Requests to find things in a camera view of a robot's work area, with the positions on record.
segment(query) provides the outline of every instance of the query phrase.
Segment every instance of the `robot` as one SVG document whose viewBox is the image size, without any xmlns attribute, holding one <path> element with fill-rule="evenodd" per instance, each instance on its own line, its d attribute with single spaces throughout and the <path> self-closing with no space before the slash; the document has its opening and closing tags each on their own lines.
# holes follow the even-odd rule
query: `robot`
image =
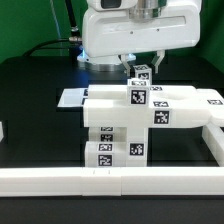
<svg viewBox="0 0 224 224">
<path fill-rule="evenodd" d="M 123 64 L 129 79 L 126 86 L 89 87 L 84 104 L 84 125 L 90 127 L 86 166 L 146 167 L 148 128 L 204 126 L 208 143 L 209 130 L 224 126 L 221 95 L 193 86 L 154 86 L 148 65 L 134 66 L 130 79 L 128 63 L 135 58 L 132 53 L 156 51 L 151 64 L 158 73 L 165 50 L 195 46 L 201 1 L 88 0 L 88 4 L 81 66 L 111 70 Z"/>
<path fill-rule="evenodd" d="M 123 69 L 127 85 L 90 85 L 88 98 L 85 89 L 67 91 L 76 93 L 78 106 L 85 96 L 86 167 L 1 169 L 0 196 L 224 195 L 222 167 L 146 168 L 148 128 L 158 127 L 203 126 L 202 137 L 224 166 L 224 99 L 210 89 L 153 85 L 148 65 L 133 66 L 130 77 L 135 53 L 155 51 L 158 73 L 165 50 L 197 44 L 201 0 L 87 2 L 79 64 Z"/>
</svg>

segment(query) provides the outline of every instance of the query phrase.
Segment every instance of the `white rectangular block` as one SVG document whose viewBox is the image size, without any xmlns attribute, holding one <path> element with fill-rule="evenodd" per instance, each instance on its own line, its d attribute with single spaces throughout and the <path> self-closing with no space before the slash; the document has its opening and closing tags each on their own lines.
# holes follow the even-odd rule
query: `white rectangular block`
<svg viewBox="0 0 224 224">
<path fill-rule="evenodd" d="M 83 196 L 120 196 L 120 168 L 85 168 L 82 176 L 82 186 Z"/>
<path fill-rule="evenodd" d="M 64 89 L 61 99 L 58 103 L 58 107 L 71 108 L 71 107 L 82 107 L 84 99 L 88 98 L 88 89 L 77 88 L 77 89 Z"/>
<path fill-rule="evenodd" d="M 127 128 L 126 167 L 146 167 L 148 128 Z"/>
<path fill-rule="evenodd" d="M 107 141 L 106 137 L 110 137 L 112 142 L 125 142 L 126 141 L 126 128 L 89 128 L 89 141 L 102 142 Z"/>
<path fill-rule="evenodd" d="M 128 141 L 148 141 L 148 128 L 127 128 L 127 142 Z"/>
<path fill-rule="evenodd" d="M 0 142 L 2 141 L 4 135 L 3 135 L 3 127 L 2 127 L 2 122 L 0 121 Z"/>
<path fill-rule="evenodd" d="M 89 99 L 126 99 L 126 85 L 90 85 Z"/>
<path fill-rule="evenodd" d="M 124 100 L 87 99 L 85 127 L 150 127 L 152 116 L 145 107 L 127 106 Z"/>
<path fill-rule="evenodd" d="M 126 143 L 87 142 L 85 166 L 101 168 L 126 166 Z"/>
<path fill-rule="evenodd" d="M 82 170 L 82 168 L 0 169 L 0 196 L 81 196 Z"/>
<path fill-rule="evenodd" d="M 224 168 L 121 169 L 122 195 L 224 195 Z"/>
<path fill-rule="evenodd" d="M 220 127 L 208 124 L 203 127 L 202 137 L 219 166 L 224 166 L 224 133 Z"/>
</svg>

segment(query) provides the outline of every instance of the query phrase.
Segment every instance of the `black table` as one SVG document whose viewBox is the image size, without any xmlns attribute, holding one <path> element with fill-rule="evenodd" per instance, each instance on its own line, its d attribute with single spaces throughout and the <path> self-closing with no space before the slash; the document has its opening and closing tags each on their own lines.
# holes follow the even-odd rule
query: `black table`
<svg viewBox="0 0 224 224">
<path fill-rule="evenodd" d="M 140 58 L 138 63 L 147 62 Z M 17 57 L 0 65 L 0 167 L 84 165 L 88 129 L 82 108 L 59 109 L 65 88 L 126 84 L 123 72 L 81 70 L 68 57 Z M 202 58 L 167 57 L 155 85 L 214 88 L 224 95 L 224 74 Z M 217 166 L 201 128 L 150 130 L 148 166 Z M 1 223 L 223 223 L 224 198 L 39 197 L 1 198 Z"/>
</svg>

